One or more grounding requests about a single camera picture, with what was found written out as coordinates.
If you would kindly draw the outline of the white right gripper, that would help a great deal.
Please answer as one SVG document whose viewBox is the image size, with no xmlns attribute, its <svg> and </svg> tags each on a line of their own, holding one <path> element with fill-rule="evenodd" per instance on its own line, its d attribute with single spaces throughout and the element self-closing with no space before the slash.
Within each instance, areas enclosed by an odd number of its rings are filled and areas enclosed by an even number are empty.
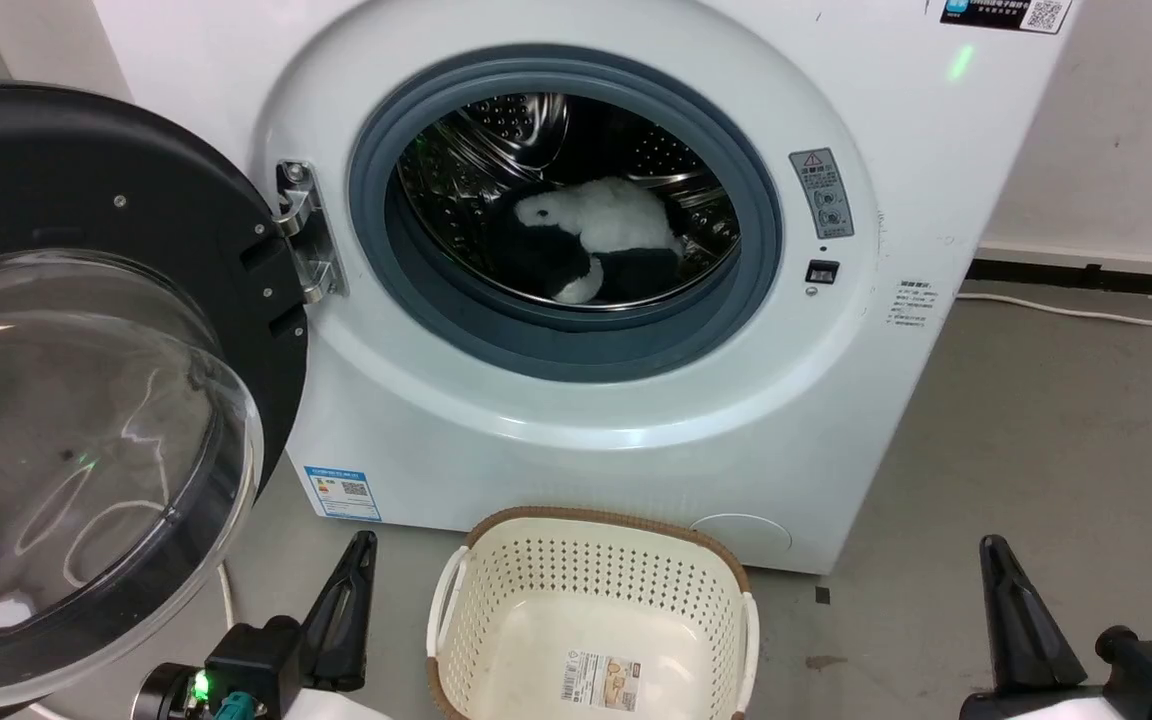
<svg viewBox="0 0 1152 720">
<path fill-rule="evenodd" d="M 995 691 L 969 694 L 957 720 L 1114 720 L 1005 537 L 980 539 L 980 578 Z"/>
</svg>

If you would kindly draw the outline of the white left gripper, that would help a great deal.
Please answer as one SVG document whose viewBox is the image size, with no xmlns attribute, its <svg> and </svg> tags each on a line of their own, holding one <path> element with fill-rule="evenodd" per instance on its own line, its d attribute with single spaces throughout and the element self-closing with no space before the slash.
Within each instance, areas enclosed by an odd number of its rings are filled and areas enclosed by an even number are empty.
<svg viewBox="0 0 1152 720">
<path fill-rule="evenodd" d="M 376 556 L 376 533 L 355 533 L 306 612 L 300 653 L 306 689 L 282 720 L 393 720 L 346 694 L 361 691 L 366 683 Z"/>
</svg>

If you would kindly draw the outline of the cream perforated laundry basket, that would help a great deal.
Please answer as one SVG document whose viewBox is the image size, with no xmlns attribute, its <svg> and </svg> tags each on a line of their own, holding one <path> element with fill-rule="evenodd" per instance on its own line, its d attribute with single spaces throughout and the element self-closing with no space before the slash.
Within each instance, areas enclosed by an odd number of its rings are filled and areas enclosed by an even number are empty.
<svg viewBox="0 0 1152 720">
<path fill-rule="evenodd" d="M 760 632 L 748 574 L 721 541 L 522 506 L 482 520 L 445 562 L 426 674 L 445 720 L 748 720 Z M 637 710 L 562 702 L 570 650 L 643 664 Z"/>
</svg>

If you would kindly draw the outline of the white front-load washing machine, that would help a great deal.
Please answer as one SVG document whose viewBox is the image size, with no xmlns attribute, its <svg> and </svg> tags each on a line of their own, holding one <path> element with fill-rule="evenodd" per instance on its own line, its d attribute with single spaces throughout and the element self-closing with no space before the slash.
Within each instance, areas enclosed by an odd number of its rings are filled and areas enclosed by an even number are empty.
<svg viewBox="0 0 1152 720">
<path fill-rule="evenodd" d="M 467 530 L 562 505 L 690 526 L 717 511 L 794 538 L 745 564 L 835 568 L 1044 91 L 1058 35 L 947 26 L 946 0 L 91 0 L 132 103 L 196 132 L 266 199 L 306 160 L 346 297 L 308 306 L 285 454 L 366 475 L 381 521 Z M 781 199 L 771 291 L 691 363 L 561 382 L 467 355 L 379 285 L 353 227 L 353 152 L 417 73 L 488 47 L 556 45 L 694 88 L 753 145 Z M 818 240 L 788 156 L 831 149 L 855 234 Z M 835 285 L 804 281 L 810 260 Z M 886 323 L 900 279 L 940 291 L 927 328 Z"/>
</svg>

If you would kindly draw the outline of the blue energy label sticker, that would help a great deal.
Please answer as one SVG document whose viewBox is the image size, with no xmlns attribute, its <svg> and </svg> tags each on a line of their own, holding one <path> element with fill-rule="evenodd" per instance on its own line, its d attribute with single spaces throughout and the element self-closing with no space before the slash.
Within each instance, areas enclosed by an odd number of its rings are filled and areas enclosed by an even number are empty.
<svg viewBox="0 0 1152 720">
<path fill-rule="evenodd" d="M 308 495 L 325 518 L 381 521 L 365 473 L 335 468 L 303 468 Z"/>
</svg>

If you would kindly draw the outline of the paper label with barcode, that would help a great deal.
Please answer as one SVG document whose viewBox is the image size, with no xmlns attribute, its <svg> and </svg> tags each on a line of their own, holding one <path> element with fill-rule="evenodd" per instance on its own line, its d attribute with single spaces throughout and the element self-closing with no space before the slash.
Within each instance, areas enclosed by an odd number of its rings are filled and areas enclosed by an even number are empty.
<svg viewBox="0 0 1152 720">
<path fill-rule="evenodd" d="M 570 650 L 559 698 L 593 708 L 637 710 L 643 664 L 626 657 Z"/>
</svg>

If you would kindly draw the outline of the round filter cover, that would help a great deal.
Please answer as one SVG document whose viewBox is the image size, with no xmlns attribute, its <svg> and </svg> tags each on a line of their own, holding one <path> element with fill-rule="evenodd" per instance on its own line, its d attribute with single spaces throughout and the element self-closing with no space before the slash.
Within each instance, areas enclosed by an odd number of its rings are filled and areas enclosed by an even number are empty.
<svg viewBox="0 0 1152 720">
<path fill-rule="evenodd" d="M 689 528 L 721 541 L 741 560 L 780 555 L 794 544 L 791 535 L 776 521 L 748 511 L 717 511 L 692 521 Z"/>
</svg>

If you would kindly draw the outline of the small text sticker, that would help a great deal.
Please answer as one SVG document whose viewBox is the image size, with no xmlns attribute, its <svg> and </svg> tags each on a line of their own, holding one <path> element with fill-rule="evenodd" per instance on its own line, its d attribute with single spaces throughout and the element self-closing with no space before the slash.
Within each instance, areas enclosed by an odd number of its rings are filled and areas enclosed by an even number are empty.
<svg viewBox="0 0 1152 720">
<path fill-rule="evenodd" d="M 940 291 L 929 281 L 900 279 L 893 287 L 886 323 L 901 328 L 927 328 L 933 319 Z"/>
</svg>

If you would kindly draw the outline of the black baseboard strip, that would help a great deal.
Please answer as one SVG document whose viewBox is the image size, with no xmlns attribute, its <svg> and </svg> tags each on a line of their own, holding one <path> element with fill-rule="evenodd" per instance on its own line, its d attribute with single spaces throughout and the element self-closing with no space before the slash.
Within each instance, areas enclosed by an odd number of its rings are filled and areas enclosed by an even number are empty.
<svg viewBox="0 0 1152 720">
<path fill-rule="evenodd" d="M 1058 266 L 977 259 L 970 265 L 967 279 L 1011 285 L 1041 285 L 1070 288 L 1070 290 L 1152 295 L 1152 274 L 1102 270 L 1100 264 Z"/>
</svg>

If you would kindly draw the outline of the grey rubber door gasket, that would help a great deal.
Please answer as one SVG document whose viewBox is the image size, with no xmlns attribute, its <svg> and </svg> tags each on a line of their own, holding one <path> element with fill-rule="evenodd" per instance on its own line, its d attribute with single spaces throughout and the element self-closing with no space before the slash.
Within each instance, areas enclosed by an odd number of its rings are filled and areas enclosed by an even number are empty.
<svg viewBox="0 0 1152 720">
<path fill-rule="evenodd" d="M 659 304 L 573 311 L 493 290 L 431 251 L 396 179 L 402 151 L 448 111 L 517 92 L 593 97 L 675 132 L 730 194 L 742 232 L 735 262 Z M 571 46 L 488 47 L 417 73 L 366 119 L 346 195 L 372 274 L 415 323 L 476 359 L 547 381 L 636 381 L 699 359 L 763 305 L 785 243 L 773 179 L 722 109 L 646 65 Z"/>
</svg>

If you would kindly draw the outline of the chrome door hinge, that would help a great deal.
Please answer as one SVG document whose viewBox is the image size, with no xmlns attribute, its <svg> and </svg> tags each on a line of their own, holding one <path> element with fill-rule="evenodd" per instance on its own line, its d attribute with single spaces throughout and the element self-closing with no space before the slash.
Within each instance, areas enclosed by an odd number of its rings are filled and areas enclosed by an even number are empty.
<svg viewBox="0 0 1152 720">
<path fill-rule="evenodd" d="M 303 300 L 317 304 L 328 296 L 346 297 L 343 264 L 311 162 L 285 159 L 276 164 L 276 223 L 291 249 Z"/>
</svg>

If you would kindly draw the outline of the grey warning sticker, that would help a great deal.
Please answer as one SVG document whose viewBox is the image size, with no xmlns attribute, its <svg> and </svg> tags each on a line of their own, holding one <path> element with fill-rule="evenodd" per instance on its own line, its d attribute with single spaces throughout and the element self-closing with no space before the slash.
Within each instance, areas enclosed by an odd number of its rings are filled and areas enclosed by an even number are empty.
<svg viewBox="0 0 1152 720">
<path fill-rule="evenodd" d="M 818 240 L 840 240 L 855 234 L 844 179 L 831 149 L 812 149 L 788 156 L 799 179 Z"/>
</svg>

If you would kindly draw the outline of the steel washer drum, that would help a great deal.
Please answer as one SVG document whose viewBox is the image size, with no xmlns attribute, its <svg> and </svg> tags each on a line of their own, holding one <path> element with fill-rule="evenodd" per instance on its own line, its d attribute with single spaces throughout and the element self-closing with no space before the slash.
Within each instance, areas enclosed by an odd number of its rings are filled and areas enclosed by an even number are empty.
<svg viewBox="0 0 1152 720">
<path fill-rule="evenodd" d="M 495 281 L 483 253 L 490 210 L 521 185 L 628 179 L 685 222 L 681 282 L 669 295 L 617 305 L 564 306 Z M 659 304 L 708 281 L 737 258 L 742 232 L 717 173 L 675 132 L 622 106 L 581 94 L 480 97 L 416 132 L 396 179 L 431 251 L 493 290 L 540 306 L 621 311 Z"/>
</svg>

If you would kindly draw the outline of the black glass washer door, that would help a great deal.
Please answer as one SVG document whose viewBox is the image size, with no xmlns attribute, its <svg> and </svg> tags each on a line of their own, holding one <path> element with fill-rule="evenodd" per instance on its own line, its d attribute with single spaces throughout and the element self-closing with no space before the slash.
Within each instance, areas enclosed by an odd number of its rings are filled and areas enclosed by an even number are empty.
<svg viewBox="0 0 1152 720">
<path fill-rule="evenodd" d="M 305 275 L 280 210 L 194 132 L 0 82 L 0 720 L 223 564 L 300 410 Z"/>
</svg>

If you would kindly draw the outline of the black QR code label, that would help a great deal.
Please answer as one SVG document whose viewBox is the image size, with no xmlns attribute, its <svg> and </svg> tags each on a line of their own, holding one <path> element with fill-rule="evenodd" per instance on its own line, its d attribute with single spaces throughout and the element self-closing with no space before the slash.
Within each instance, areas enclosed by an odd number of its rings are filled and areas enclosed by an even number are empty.
<svg viewBox="0 0 1152 720">
<path fill-rule="evenodd" d="M 1058 35 L 1073 3 L 1074 0 L 946 0 L 940 22 L 947 26 Z"/>
</svg>

